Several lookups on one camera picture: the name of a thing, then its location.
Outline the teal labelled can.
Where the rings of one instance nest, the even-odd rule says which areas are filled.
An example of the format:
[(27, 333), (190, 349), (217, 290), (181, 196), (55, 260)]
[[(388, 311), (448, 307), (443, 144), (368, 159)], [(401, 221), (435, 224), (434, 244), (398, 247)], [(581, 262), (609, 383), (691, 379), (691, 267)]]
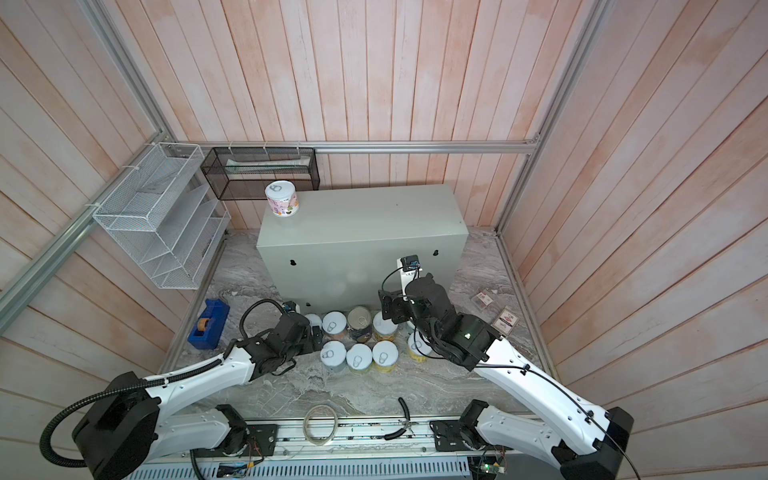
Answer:
[(307, 318), (307, 320), (309, 321), (312, 327), (318, 327), (318, 328), (322, 327), (322, 319), (319, 315), (314, 313), (308, 313), (305, 315), (305, 317)]

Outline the blue can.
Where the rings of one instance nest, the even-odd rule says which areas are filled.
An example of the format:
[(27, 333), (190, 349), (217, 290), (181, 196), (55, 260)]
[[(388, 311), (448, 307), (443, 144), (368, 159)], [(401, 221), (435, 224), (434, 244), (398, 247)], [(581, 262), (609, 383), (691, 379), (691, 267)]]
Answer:
[(341, 372), (347, 366), (347, 349), (341, 341), (326, 342), (320, 351), (322, 365), (331, 372)]

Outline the yellow labelled can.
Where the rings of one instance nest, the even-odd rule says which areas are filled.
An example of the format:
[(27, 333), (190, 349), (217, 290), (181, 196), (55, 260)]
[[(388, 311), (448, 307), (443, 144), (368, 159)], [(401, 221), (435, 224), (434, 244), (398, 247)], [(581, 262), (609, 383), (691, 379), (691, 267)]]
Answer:
[(432, 354), (432, 349), (426, 344), (422, 335), (414, 331), (408, 337), (408, 353), (409, 356), (417, 363), (424, 363)]

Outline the pink labelled can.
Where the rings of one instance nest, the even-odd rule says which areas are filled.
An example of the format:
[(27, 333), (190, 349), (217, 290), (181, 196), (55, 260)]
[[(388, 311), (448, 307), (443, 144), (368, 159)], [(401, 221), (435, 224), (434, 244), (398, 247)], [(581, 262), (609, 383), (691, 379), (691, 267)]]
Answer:
[(296, 186), (287, 180), (276, 180), (265, 188), (265, 195), (272, 213), (278, 217), (289, 217), (299, 210)]

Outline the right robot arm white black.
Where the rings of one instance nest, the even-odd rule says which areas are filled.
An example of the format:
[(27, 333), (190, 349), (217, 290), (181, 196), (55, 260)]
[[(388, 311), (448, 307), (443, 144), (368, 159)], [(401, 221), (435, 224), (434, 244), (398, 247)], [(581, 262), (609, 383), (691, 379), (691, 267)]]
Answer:
[(537, 415), (536, 420), (473, 400), (456, 423), (475, 449), (505, 447), (557, 468), (565, 479), (614, 479), (627, 462), (633, 417), (620, 407), (580, 399), (529, 362), (501, 333), (461, 313), (432, 275), (401, 276), (400, 292), (378, 293), (384, 318), (410, 321), (443, 360), (491, 381)]

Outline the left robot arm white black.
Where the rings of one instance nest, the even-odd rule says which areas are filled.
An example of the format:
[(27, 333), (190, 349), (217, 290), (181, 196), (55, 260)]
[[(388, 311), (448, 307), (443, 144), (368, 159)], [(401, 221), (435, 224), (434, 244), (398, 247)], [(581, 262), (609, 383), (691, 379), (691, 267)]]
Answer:
[(200, 414), (182, 411), (229, 387), (281, 376), (298, 356), (321, 349), (320, 327), (292, 302), (277, 308), (275, 326), (254, 335), (242, 331), (208, 361), (145, 378), (127, 372), (64, 408), (41, 433), (42, 457), (60, 467), (86, 468), (95, 479), (123, 479), (148, 460), (182, 451), (262, 455), (251, 427), (231, 405)]

